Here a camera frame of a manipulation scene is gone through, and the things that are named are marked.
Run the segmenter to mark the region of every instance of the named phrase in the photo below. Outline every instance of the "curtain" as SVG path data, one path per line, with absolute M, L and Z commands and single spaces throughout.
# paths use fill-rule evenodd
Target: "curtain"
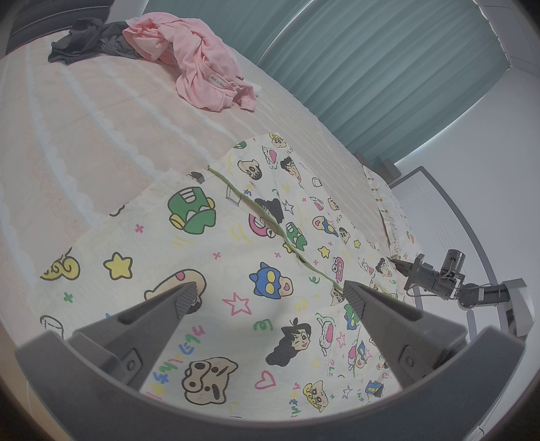
M 472 0 L 150 0 L 156 10 L 206 21 L 370 165 L 411 153 L 509 68 Z

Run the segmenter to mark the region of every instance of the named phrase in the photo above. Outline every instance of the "pink shirt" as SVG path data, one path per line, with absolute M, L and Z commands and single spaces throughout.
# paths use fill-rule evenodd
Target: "pink shirt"
M 197 18 L 178 18 L 170 13 L 146 13 L 127 20 L 123 35 L 142 57 L 178 65 L 178 95 L 191 105 L 221 111 L 235 101 L 253 111 L 256 96 L 220 37 Z

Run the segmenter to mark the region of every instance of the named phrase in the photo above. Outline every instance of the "mattress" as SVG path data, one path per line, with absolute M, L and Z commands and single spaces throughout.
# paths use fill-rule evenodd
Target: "mattress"
M 64 34 L 0 61 L 0 320 L 17 345 L 44 330 L 27 298 L 57 256 L 165 172 L 202 169 L 255 135 L 288 136 L 366 238 L 388 244 L 360 163 L 245 57 L 236 54 L 244 76 L 262 87 L 255 112 L 213 113 L 178 97 L 169 66 L 111 56 L 48 63 Z

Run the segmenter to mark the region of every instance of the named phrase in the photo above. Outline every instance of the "pink heart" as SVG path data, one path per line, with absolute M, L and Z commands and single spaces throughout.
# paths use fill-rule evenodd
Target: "pink heart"
M 264 390 L 268 387 L 274 387 L 276 385 L 276 381 L 274 380 L 274 376 L 270 374 L 268 371 L 262 371 L 262 378 L 254 384 L 254 387 L 258 390 Z

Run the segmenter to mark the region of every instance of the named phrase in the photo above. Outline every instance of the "green trim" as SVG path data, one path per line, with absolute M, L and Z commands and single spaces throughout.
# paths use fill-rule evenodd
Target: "green trim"
M 308 262 L 307 262 L 307 259 L 302 255 L 300 254 L 298 251 L 297 251 L 297 248 L 292 245 L 288 239 L 287 239 L 287 233 L 286 231 L 284 231 L 282 229 L 282 227 L 276 223 L 276 221 L 274 220 L 273 217 L 270 217 L 265 210 L 263 210 L 253 199 L 249 198 L 248 196 L 244 195 L 241 191 L 237 191 L 237 189 L 233 186 L 233 184 L 230 183 L 230 181 L 228 179 L 226 179 L 226 177 L 224 177 L 221 173 L 213 170 L 213 168 L 211 168 L 210 165 L 207 166 L 207 170 L 211 173 L 213 173 L 217 178 L 219 178 L 220 180 L 222 180 L 223 183 L 225 183 L 228 187 L 231 188 L 232 191 L 234 191 L 241 199 L 245 200 L 249 205 L 251 205 L 254 209 L 256 210 L 259 210 L 262 212 L 263 216 L 266 217 L 267 220 L 270 221 L 270 223 L 272 225 L 274 225 L 274 227 L 279 231 L 279 234 L 280 236 L 284 239 L 285 243 L 290 247 L 290 249 L 293 251 L 293 253 L 295 253 L 297 256 L 299 256 L 303 262 L 307 265 L 308 268 L 310 268 L 311 270 L 313 270 L 315 273 L 323 276 L 325 279 L 327 279 L 328 281 L 331 281 L 333 283 L 333 285 L 338 289 L 340 290 L 341 292 L 343 292 L 343 288 L 340 287 L 340 285 L 338 283 L 336 283 L 332 278 L 330 278 L 329 276 L 325 275 L 325 273 L 322 273 L 321 271 L 319 271 L 317 268 L 314 268 L 312 267 Z

